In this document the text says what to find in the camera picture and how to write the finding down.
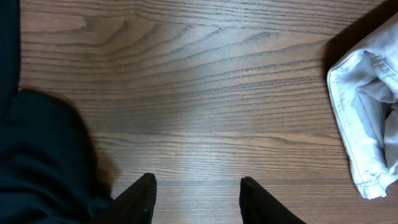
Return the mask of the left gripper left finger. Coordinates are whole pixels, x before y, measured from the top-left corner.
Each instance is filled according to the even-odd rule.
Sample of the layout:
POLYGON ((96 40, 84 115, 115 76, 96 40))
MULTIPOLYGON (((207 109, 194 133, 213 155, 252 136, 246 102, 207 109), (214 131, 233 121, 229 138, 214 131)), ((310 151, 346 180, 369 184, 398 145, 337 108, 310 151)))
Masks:
POLYGON ((90 224, 151 224, 157 197, 157 180, 145 173, 90 224))

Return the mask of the beige khaki shorts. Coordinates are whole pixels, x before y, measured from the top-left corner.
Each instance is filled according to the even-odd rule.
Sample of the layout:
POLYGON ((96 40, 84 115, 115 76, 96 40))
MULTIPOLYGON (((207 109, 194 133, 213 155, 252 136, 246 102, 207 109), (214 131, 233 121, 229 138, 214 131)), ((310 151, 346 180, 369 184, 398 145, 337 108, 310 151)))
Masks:
POLYGON ((326 80, 355 186, 363 198, 385 197, 397 180, 397 16, 347 51, 326 80))

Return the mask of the black garment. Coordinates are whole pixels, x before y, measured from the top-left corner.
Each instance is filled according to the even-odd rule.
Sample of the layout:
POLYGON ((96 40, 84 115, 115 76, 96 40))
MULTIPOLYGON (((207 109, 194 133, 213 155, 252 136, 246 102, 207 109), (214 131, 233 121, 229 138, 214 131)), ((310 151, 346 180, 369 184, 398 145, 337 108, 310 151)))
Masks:
POLYGON ((86 223, 109 206, 79 114, 20 89, 20 4, 1 2, 1 222, 86 223))

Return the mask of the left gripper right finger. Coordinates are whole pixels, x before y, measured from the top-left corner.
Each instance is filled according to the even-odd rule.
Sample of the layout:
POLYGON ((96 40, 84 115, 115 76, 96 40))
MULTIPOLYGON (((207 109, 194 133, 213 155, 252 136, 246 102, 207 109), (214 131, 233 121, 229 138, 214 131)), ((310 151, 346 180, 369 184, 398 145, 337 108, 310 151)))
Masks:
POLYGON ((240 183, 239 206, 244 224, 305 224, 252 177, 240 183))

